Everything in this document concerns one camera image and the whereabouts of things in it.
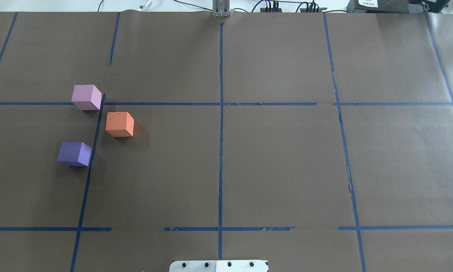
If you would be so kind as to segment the dark purple foam cube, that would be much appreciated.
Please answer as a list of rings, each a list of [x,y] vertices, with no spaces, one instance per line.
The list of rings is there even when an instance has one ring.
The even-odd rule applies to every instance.
[[[62,141],[57,161],[71,167],[88,167],[92,148],[83,142]]]

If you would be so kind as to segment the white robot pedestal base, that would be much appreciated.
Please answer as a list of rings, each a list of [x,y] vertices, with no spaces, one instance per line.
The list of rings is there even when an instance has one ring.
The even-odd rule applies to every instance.
[[[170,272],[268,272],[267,260],[178,260]]]

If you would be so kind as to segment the black box on table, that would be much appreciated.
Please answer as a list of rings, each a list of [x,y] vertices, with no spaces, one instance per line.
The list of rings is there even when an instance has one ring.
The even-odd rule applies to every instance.
[[[419,14],[439,13],[449,0],[350,0],[346,6],[349,13]]]

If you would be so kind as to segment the orange foam cube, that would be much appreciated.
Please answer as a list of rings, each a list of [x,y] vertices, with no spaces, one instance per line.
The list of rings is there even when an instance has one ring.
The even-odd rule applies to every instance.
[[[105,130],[112,137],[133,137],[135,120],[128,112],[108,112]]]

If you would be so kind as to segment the light pink foam cube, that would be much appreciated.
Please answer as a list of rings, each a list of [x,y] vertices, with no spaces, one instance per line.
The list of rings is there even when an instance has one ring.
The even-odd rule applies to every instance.
[[[74,85],[71,102],[80,110],[100,110],[102,93],[95,85]]]

